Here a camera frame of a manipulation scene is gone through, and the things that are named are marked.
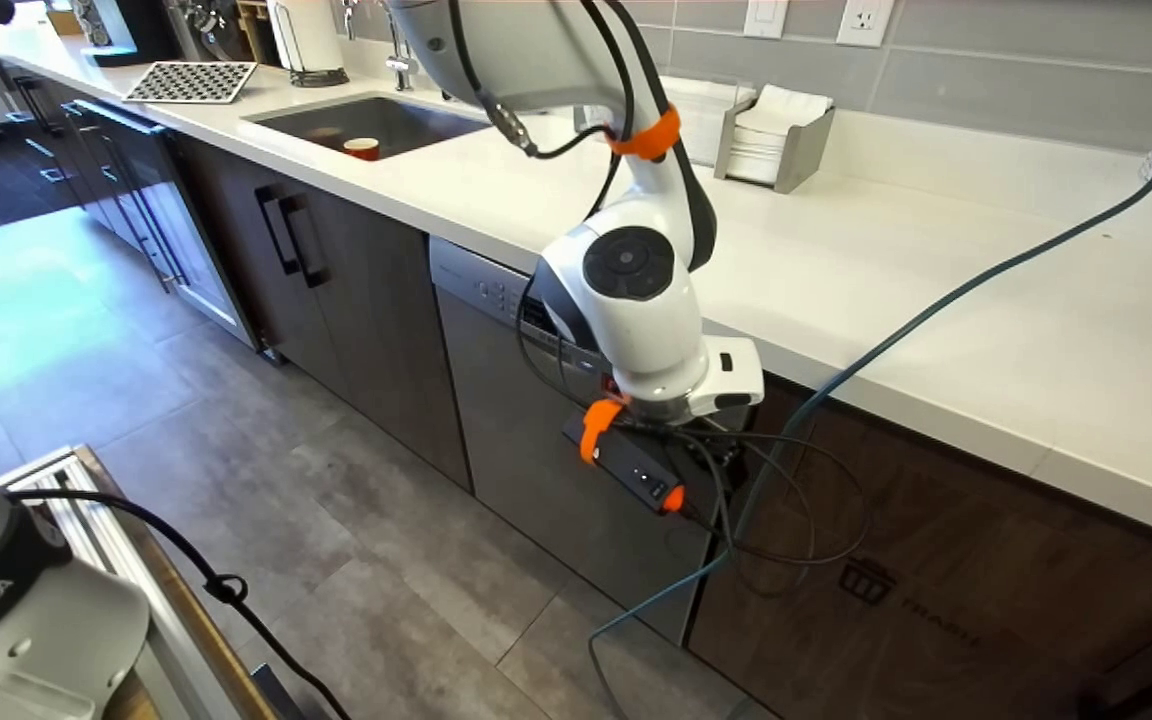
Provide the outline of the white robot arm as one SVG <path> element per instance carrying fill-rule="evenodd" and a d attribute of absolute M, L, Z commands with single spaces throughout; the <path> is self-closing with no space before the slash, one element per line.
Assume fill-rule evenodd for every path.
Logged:
<path fill-rule="evenodd" d="M 382 0 L 392 34 L 451 100 L 474 105 L 532 161 L 609 146 L 585 222 L 549 241 L 532 292 L 549 320 L 604 355 L 609 394 L 574 424 L 574 454 L 638 503 L 676 518 L 687 487 L 630 441 L 763 399 L 758 353 L 708 335 L 693 272 L 710 261 L 717 209 L 699 187 L 680 108 L 625 0 Z"/>

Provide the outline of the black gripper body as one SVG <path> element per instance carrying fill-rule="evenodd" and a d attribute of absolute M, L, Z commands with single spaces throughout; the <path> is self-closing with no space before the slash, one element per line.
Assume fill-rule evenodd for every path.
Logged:
<path fill-rule="evenodd" d="M 758 430 L 751 412 L 719 412 L 661 432 L 661 457 L 680 486 L 676 518 L 710 518 L 719 502 L 735 502 L 751 480 L 751 445 Z"/>

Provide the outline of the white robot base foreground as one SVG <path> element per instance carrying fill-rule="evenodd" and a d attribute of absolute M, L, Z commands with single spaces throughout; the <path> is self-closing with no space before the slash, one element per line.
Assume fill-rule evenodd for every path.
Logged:
<path fill-rule="evenodd" d="M 148 602 L 0 491 L 0 720 L 101 720 L 144 636 Z"/>

